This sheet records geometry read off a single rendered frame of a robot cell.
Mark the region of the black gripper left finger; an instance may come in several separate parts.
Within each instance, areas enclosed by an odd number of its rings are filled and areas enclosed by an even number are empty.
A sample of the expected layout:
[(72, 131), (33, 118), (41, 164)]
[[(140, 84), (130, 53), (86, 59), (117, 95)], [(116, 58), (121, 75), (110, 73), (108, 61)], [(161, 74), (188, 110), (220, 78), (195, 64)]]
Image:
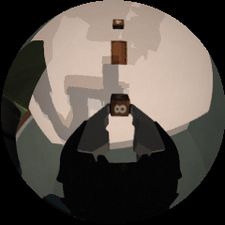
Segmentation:
[(63, 184), (66, 174), (75, 166), (97, 161), (98, 155), (110, 151), (109, 114), (111, 103), (106, 104), (80, 126), (67, 139), (60, 157), (59, 174), (56, 180)]

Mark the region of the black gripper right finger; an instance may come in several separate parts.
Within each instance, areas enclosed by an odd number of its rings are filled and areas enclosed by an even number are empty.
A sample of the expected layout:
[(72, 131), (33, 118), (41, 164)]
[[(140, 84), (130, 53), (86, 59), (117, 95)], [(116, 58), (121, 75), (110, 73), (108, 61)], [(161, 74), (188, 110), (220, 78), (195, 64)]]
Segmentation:
[(135, 136), (133, 138), (133, 152), (136, 153), (137, 162), (142, 155), (147, 154), (149, 160), (160, 160), (171, 165), (180, 179), (182, 174), (179, 154), (169, 134), (157, 121), (151, 119), (131, 103), (129, 114), (133, 117), (132, 125)]

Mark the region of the brown wooden cube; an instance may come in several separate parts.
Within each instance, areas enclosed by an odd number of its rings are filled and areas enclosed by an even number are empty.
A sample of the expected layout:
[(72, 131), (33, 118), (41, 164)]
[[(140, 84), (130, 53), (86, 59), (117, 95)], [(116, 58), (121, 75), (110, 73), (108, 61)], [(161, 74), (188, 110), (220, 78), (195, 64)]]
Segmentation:
[(128, 94), (111, 95), (111, 116), (128, 116), (130, 99)]
[(112, 20), (113, 29), (124, 29), (124, 20)]

